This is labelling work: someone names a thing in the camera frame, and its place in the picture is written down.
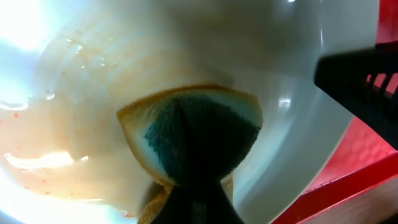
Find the red tray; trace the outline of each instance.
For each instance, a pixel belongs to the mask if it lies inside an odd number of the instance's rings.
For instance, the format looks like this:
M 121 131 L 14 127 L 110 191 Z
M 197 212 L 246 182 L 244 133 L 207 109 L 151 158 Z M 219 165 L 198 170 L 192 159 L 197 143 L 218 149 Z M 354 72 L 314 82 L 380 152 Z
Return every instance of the red tray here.
M 398 41 L 398 0 L 380 0 L 380 4 L 377 42 Z M 398 75 L 391 82 L 397 89 Z M 325 168 L 273 223 L 304 222 L 397 175 L 398 153 L 369 126 L 354 118 Z

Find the black plastic object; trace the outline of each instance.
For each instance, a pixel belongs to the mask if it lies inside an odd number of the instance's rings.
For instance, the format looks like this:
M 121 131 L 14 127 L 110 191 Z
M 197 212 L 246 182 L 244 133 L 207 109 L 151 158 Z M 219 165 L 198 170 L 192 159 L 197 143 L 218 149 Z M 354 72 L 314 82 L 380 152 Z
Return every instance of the black plastic object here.
M 398 149 L 398 90 L 386 88 L 398 73 L 398 43 L 322 58 L 315 84 Z M 374 85 L 385 74 L 380 87 Z
M 202 192 L 174 187 L 152 224 L 243 224 L 221 184 Z
M 389 217 L 388 219 L 384 220 L 383 222 L 380 222 L 380 224 L 396 224 L 396 223 L 398 223 L 398 213 Z

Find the sponge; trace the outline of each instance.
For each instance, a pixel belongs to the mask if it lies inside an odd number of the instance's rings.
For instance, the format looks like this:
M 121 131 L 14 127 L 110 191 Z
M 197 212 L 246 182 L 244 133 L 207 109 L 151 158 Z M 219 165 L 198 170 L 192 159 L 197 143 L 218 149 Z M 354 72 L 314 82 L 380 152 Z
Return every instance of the sponge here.
M 225 177 L 221 183 L 231 199 L 228 174 L 246 157 L 262 126 L 255 96 L 217 85 L 156 93 L 117 116 L 138 162 L 165 187 L 143 211 L 143 223 L 158 214 L 173 185 L 200 188 Z

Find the red sauce residue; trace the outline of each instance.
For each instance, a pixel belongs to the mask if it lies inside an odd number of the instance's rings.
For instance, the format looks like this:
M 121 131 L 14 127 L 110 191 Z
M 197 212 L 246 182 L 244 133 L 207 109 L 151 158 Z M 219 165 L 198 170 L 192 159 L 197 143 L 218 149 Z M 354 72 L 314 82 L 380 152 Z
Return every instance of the red sauce residue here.
M 124 214 L 124 217 L 126 217 L 126 218 L 134 218 L 135 215 L 131 215 L 130 213 L 126 212 L 126 213 Z

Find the dirty bowl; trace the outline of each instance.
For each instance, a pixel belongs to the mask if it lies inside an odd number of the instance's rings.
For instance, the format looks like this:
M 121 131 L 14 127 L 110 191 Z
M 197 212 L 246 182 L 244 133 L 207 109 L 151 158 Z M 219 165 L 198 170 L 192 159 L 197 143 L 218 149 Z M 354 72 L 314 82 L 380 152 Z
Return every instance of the dirty bowl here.
M 5 222 L 136 222 L 156 185 L 129 150 L 116 111 L 201 83 L 258 97 L 263 128 L 234 172 L 234 206 L 246 223 L 271 222 L 323 167 L 351 119 L 313 84 L 316 62 L 372 46 L 377 4 L 7 1 L 0 8 Z

